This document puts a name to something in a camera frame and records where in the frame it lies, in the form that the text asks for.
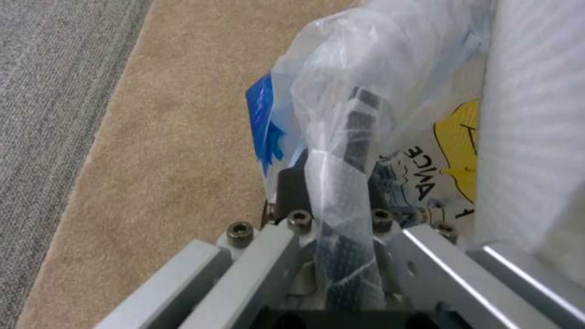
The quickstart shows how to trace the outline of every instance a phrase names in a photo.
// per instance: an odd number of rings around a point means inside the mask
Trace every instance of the screw head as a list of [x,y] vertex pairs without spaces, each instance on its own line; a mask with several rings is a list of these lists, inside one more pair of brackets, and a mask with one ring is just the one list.
[[245,248],[254,240],[254,228],[248,222],[235,222],[225,233],[234,248]]
[[371,223],[376,233],[386,233],[392,229],[393,218],[386,209],[376,208],[371,211]]
[[441,234],[445,239],[449,240],[449,242],[451,242],[452,244],[457,243],[457,237],[459,236],[459,233],[457,233],[457,230],[452,224],[442,221],[433,222],[431,224],[431,227],[435,230],[435,232]]
[[287,225],[296,234],[305,234],[311,231],[313,216],[304,210],[293,210],[288,213]]

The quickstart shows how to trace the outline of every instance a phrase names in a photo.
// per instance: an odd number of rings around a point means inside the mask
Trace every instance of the hole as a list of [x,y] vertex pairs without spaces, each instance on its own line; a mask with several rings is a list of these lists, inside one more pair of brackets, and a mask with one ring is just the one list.
[[380,218],[388,218],[388,212],[384,211],[384,210],[376,210],[374,212],[374,215],[376,215],[376,217],[380,217]]
[[406,267],[408,268],[408,274],[411,276],[417,275],[417,267],[414,266],[414,263],[411,261],[406,262]]
[[433,320],[424,313],[415,313],[406,319],[406,329],[418,329],[418,328],[436,328],[439,326],[433,322]]
[[296,220],[304,220],[307,217],[303,213],[294,213],[292,216]]
[[272,329],[306,329],[307,324],[300,316],[294,313],[284,313],[272,325]]
[[453,232],[453,228],[448,224],[440,223],[438,227],[440,230],[443,230],[445,232]]
[[238,224],[238,225],[234,225],[232,230],[236,234],[244,234],[247,232],[248,227],[246,227],[244,224]]

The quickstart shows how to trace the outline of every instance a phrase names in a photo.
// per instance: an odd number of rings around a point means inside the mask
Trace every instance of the metal frame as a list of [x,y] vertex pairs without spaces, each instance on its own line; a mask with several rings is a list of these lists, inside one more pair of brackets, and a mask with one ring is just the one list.
[[585,290],[507,242],[467,254],[564,328],[585,328]]
[[247,328],[264,306],[282,300],[300,260],[298,237],[266,225],[180,328]]
[[227,250],[193,240],[95,328],[176,328],[231,263]]
[[474,328],[556,328],[428,225],[396,235],[388,245],[404,295],[422,311],[451,308]]

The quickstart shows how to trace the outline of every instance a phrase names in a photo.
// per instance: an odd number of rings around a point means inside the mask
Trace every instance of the white plastic bag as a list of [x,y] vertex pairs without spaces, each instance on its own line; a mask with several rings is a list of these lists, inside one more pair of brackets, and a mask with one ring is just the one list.
[[491,10],[479,0],[371,1],[309,24],[275,66],[302,63],[291,98],[309,149],[326,307],[383,307],[367,179],[380,153],[448,113],[432,104],[449,92],[453,72],[487,48]]

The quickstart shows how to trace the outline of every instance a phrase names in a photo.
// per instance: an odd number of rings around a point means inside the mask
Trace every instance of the blue print on bag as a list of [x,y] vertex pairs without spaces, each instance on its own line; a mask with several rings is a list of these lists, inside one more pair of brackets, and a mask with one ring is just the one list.
[[283,151],[278,146],[278,140],[284,132],[270,121],[270,111],[273,103],[272,78],[270,73],[260,78],[246,91],[248,114],[254,152],[258,161],[262,161],[262,169],[266,176],[268,166],[272,164],[272,157],[282,160]]

